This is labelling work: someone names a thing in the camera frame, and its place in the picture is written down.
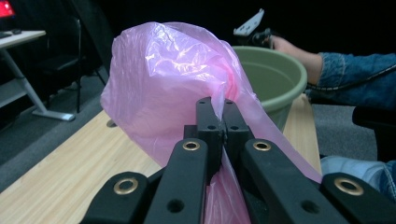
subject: black device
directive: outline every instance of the black device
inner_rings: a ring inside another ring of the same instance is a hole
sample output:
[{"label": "black device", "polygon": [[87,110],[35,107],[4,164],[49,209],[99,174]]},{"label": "black device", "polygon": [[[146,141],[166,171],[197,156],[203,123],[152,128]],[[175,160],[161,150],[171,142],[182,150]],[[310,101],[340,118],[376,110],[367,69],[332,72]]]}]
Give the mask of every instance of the black device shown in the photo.
[{"label": "black device", "polygon": [[346,174],[306,178],[274,143],[257,139],[237,105],[226,100],[220,121],[210,97],[196,102],[196,124],[184,126],[166,167],[145,177],[111,177],[81,223],[203,223],[205,186],[230,158],[251,223],[396,223],[396,206]]}]

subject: white desk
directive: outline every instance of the white desk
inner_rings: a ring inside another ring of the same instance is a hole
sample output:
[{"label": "white desk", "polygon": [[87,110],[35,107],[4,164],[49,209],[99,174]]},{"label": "white desk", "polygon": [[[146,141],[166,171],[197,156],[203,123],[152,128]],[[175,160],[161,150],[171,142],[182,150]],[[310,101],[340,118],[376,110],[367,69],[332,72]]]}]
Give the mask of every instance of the white desk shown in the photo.
[{"label": "white desk", "polygon": [[21,72],[21,69],[7,52],[7,49],[9,48],[35,40],[45,34],[45,31],[22,31],[20,35],[12,35],[0,39],[0,56],[6,60],[7,65],[15,76],[13,80],[0,86],[0,107],[3,107],[4,105],[7,105],[27,94],[36,106],[36,110],[33,111],[33,114],[52,119],[73,120],[75,118],[75,115],[73,114],[47,110],[35,93],[35,90],[30,85],[29,81]]}]

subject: chair leg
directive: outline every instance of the chair leg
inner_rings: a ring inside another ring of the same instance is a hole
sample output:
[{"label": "chair leg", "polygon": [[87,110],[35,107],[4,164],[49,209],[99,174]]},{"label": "chair leg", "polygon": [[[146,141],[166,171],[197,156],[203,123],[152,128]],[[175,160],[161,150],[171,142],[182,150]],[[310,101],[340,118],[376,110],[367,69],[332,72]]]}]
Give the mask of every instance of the chair leg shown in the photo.
[{"label": "chair leg", "polygon": [[102,76],[100,75],[100,73],[99,73],[99,71],[97,69],[95,69],[95,73],[100,78],[100,80],[102,81],[103,85],[105,86],[106,85],[105,80],[102,78]]}]

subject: person's arm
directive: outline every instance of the person's arm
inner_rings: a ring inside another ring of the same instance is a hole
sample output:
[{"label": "person's arm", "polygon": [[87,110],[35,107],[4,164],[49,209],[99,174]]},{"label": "person's arm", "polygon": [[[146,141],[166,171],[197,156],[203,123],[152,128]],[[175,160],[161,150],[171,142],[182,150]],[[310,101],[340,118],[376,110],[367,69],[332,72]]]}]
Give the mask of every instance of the person's arm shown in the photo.
[{"label": "person's arm", "polygon": [[319,54],[307,52],[292,45],[282,37],[273,35],[274,49],[297,59],[306,69],[308,83],[317,85],[321,75],[323,60]]}]

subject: denim sleeve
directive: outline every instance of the denim sleeve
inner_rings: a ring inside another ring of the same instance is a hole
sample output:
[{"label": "denim sleeve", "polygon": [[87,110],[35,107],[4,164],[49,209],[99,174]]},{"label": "denim sleeve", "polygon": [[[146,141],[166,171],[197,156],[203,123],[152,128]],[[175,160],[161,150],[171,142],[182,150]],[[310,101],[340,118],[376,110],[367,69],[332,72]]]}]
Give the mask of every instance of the denim sleeve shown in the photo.
[{"label": "denim sleeve", "polygon": [[[318,81],[320,90],[308,91],[308,97],[325,98],[339,104],[396,110],[396,70],[374,77],[378,72],[396,64],[395,53],[355,56],[322,52],[320,55],[323,59]],[[367,78],[370,80],[350,86]]]}]

